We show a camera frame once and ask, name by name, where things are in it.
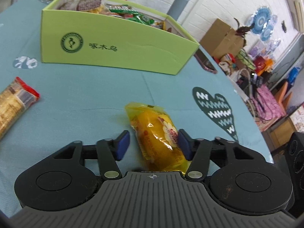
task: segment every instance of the green box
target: green box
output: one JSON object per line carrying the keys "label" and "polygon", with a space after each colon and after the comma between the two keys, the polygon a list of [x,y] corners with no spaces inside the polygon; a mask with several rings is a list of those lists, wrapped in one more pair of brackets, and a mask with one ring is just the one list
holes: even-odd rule
{"label": "green box", "polygon": [[55,10],[62,1],[54,0],[42,10],[44,63],[99,65],[175,75],[198,49],[199,43],[180,24],[157,10],[130,1],[108,0],[165,19],[173,33],[102,14]]}

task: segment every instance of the flower graphic on wrapper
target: flower graphic on wrapper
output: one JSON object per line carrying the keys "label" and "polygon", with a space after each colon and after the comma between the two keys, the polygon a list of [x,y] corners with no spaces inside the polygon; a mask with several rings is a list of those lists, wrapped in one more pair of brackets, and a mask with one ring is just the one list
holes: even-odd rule
{"label": "flower graphic on wrapper", "polygon": [[165,132],[165,138],[169,142],[170,146],[177,147],[177,130],[169,122],[166,122],[163,118],[158,118],[163,124],[163,131]]}

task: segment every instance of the silver pin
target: silver pin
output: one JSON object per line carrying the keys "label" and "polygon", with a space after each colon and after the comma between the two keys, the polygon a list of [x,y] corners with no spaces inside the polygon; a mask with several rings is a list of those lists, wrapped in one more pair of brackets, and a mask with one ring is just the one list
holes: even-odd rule
{"label": "silver pin", "polygon": [[106,178],[116,178],[119,176],[119,173],[115,170],[109,170],[104,174],[104,176]]}
{"label": "silver pin", "polygon": [[191,171],[188,173],[188,177],[191,178],[201,178],[203,176],[203,174],[199,171]]}

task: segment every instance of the heart-shaped print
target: heart-shaped print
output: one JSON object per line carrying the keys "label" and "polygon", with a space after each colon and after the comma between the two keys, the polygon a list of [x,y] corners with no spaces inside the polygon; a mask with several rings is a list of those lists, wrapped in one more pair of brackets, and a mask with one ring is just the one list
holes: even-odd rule
{"label": "heart-shaped print", "polygon": [[239,142],[235,130],[232,109],[225,97],[215,94],[214,97],[201,87],[194,87],[192,94],[199,108],[218,126],[224,129],[235,141]]}

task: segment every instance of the cell phone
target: cell phone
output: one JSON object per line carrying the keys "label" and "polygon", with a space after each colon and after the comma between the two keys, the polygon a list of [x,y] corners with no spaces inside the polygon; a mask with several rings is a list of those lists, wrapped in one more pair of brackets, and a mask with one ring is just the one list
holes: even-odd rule
{"label": "cell phone", "polygon": [[212,65],[212,63],[209,61],[207,56],[200,49],[196,51],[194,56],[204,70],[211,72],[213,74],[217,74],[217,70],[215,69],[215,67]]}

